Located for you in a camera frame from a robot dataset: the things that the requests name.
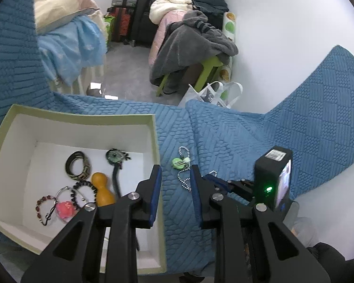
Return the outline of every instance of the blue quilted blanket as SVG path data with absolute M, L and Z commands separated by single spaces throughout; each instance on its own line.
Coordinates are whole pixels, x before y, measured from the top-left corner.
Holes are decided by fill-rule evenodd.
M 189 192 L 171 160 L 188 146 L 202 172 L 251 177 L 254 161 L 273 144 L 294 151 L 297 196 L 354 162 L 354 57 L 336 47 L 322 65 L 271 112 L 239 113 L 190 102 L 187 110 L 131 101 L 52 93 L 40 59 L 33 0 L 0 4 L 0 123 L 13 103 L 83 114 L 154 113 L 157 123 L 168 272 L 203 268 L 214 259 L 211 232 L 200 230 Z M 6 239 L 0 234 L 0 240 Z
M 253 179 L 254 162 L 272 146 L 293 151 L 291 197 L 354 163 L 354 56 L 337 46 L 290 96 L 266 114 L 186 105 L 203 174 Z

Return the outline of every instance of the gray floor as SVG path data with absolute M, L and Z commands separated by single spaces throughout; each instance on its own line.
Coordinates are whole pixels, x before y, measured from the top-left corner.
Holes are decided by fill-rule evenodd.
M 106 54 L 105 76 L 96 83 L 102 83 L 103 95 L 117 96 L 121 100 L 153 102 L 178 105 L 182 95 L 162 94 L 156 97 L 157 86 L 149 82 L 149 48 L 111 42 Z

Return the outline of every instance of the pillow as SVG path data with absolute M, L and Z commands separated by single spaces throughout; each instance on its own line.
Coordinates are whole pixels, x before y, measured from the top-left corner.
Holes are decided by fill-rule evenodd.
M 94 0 L 34 0 L 37 34 L 50 32 L 76 16 L 90 15 L 99 9 Z

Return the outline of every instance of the beaded bracelet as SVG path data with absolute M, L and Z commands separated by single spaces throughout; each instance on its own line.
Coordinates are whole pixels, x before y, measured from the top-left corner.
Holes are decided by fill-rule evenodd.
M 51 208 L 50 212 L 46 214 L 46 216 L 45 216 L 46 222 L 44 222 L 44 221 L 42 220 L 42 215 L 41 215 L 41 212 L 40 212 L 40 208 L 39 208 L 39 207 L 40 207 L 40 205 L 41 205 L 43 202 L 45 202 L 45 201 L 47 201 L 47 200 L 54 200 L 54 206 Z M 37 217 L 38 217 L 39 221 L 40 221 L 41 224 L 43 224 L 44 226 L 47 226 L 47 222 L 51 219 L 51 215 L 52 215 L 52 213 L 53 213 L 54 210 L 55 210 L 55 205 L 56 205 L 55 202 L 56 202 L 56 198 L 55 198 L 54 196 L 50 196 L 50 195 L 48 195 L 48 196 L 43 196 L 41 199 L 39 199 L 39 200 L 37 201 L 37 205 L 36 205 L 36 207 L 35 207 L 35 210 L 37 211 Z
M 97 188 L 89 181 L 86 180 L 77 181 L 74 185 L 73 190 L 71 191 L 71 201 L 74 207 L 76 208 L 76 210 L 81 209 L 81 207 L 76 202 L 76 192 L 78 192 L 78 189 L 82 186 L 90 187 L 94 194 L 94 202 L 96 203 L 97 201 L 97 192 L 98 192 Z
M 71 171 L 71 166 L 74 163 L 74 161 L 76 161 L 78 159 L 83 160 L 83 171 L 79 175 L 74 175 Z M 76 151 L 76 152 L 72 153 L 69 156 L 69 158 L 67 159 L 66 165 L 65 165 L 65 170 L 66 170 L 67 175 L 75 181 L 86 180 L 91 175 L 91 164 L 89 162 L 88 157 L 83 152 Z

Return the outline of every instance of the beaded keychain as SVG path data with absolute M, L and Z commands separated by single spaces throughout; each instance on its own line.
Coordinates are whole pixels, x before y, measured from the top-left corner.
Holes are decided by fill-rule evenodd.
M 184 157 L 182 150 L 186 151 L 186 157 Z M 174 158 L 172 160 L 172 166 L 176 169 L 178 169 L 177 173 L 177 178 L 181 182 L 182 187 L 191 192 L 191 187 L 189 186 L 188 182 L 190 182 L 190 177 L 186 179 L 181 178 L 181 173 L 190 171 L 191 167 L 191 159 L 190 159 L 190 151 L 187 147 L 181 146 L 178 148 L 178 153 L 180 154 L 180 158 Z M 214 176 L 217 176 L 217 173 L 215 170 L 211 171 L 210 174 L 214 174 Z

